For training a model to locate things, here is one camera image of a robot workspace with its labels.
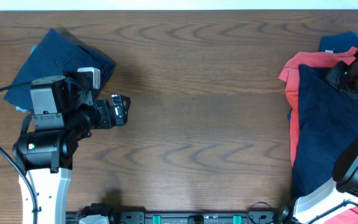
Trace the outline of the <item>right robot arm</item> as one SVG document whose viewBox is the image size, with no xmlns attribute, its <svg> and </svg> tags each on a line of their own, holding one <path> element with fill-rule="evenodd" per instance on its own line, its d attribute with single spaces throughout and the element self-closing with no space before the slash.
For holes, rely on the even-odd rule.
<svg viewBox="0 0 358 224">
<path fill-rule="evenodd" d="M 358 223 L 358 46 L 328 37 L 282 70 L 291 104 L 293 201 L 279 223 Z"/>
</svg>

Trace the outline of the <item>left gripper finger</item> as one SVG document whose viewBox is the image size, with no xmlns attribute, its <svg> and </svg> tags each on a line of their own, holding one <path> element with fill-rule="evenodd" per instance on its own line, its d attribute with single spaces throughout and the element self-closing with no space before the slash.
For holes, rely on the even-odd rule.
<svg viewBox="0 0 358 224">
<path fill-rule="evenodd" d="M 114 106 L 122 106 L 123 105 L 123 99 L 121 95 L 111 95 L 112 103 Z"/>
<path fill-rule="evenodd" d="M 114 120 L 116 126 L 123 126 L 127 123 L 131 99 L 127 96 L 121 95 L 123 99 L 122 106 L 114 106 Z"/>
</svg>

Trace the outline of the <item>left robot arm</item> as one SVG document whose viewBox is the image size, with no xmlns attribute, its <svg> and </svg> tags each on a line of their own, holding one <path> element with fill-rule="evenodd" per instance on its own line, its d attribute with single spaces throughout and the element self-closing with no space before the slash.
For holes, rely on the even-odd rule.
<svg viewBox="0 0 358 224">
<path fill-rule="evenodd" d="M 23 223 L 65 223 L 73 154 L 93 129 L 127 123 L 131 100 L 113 95 L 96 100 L 89 73 L 43 77 L 32 81 L 31 115 L 35 130 L 23 130 L 13 147 L 24 179 Z"/>
</svg>

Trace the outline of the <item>navy blue shorts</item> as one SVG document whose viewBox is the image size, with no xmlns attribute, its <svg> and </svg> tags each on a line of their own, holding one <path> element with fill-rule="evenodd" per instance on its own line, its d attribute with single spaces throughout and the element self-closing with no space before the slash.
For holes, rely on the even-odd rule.
<svg viewBox="0 0 358 224">
<path fill-rule="evenodd" d="M 292 196 L 306 196 L 327 182 L 343 151 L 358 137 L 358 99 L 325 82 L 329 68 L 300 65 L 300 136 L 292 169 Z"/>
</svg>

